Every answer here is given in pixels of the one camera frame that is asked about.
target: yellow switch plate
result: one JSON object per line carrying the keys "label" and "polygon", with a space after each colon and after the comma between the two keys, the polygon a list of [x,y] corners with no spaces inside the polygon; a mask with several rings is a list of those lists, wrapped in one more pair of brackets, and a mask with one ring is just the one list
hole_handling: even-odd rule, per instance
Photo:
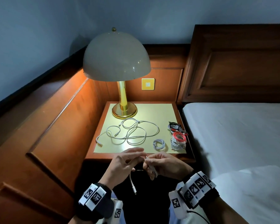
{"label": "yellow switch plate", "polygon": [[155,79],[142,79],[142,90],[154,90]]}

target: headboard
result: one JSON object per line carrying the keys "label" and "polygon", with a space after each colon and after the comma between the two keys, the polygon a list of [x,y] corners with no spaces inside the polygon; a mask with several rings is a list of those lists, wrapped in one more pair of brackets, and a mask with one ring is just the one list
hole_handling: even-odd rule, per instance
{"label": "headboard", "polygon": [[280,102],[280,24],[196,25],[178,102]]}

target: person's left hand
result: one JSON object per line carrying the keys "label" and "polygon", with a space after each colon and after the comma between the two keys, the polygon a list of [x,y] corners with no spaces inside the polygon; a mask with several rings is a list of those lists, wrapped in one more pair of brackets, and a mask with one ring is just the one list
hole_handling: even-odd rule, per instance
{"label": "person's left hand", "polygon": [[131,171],[135,171],[134,166],[144,161],[141,156],[145,157],[147,154],[143,151],[143,148],[136,147],[116,154],[99,183],[106,185],[111,190],[122,183]]}

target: hand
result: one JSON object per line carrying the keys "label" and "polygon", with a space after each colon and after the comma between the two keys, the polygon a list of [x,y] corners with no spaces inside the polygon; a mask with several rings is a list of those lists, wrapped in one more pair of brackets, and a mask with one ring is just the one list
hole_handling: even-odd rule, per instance
{"label": "hand", "polygon": [[143,169],[147,171],[150,179],[154,180],[155,175],[148,165],[154,166],[158,174],[177,180],[182,180],[194,171],[194,169],[185,162],[166,152],[152,154],[148,156],[143,163]]}
{"label": "hand", "polygon": [[136,147],[116,154],[99,183],[106,185],[111,190],[122,183],[131,171],[135,171],[134,166],[144,161],[141,156],[145,157],[147,154],[143,151],[143,148]]}

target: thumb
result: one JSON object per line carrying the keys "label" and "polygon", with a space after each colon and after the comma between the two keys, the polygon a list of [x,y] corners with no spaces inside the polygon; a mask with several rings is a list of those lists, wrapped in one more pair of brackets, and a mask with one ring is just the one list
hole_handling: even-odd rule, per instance
{"label": "thumb", "polygon": [[165,159],[146,158],[145,163],[152,166],[162,166],[165,163]]}
{"label": "thumb", "polygon": [[127,166],[132,170],[134,166],[136,166],[138,163],[143,162],[144,158],[142,157],[136,157],[132,159],[130,162],[127,163]]}

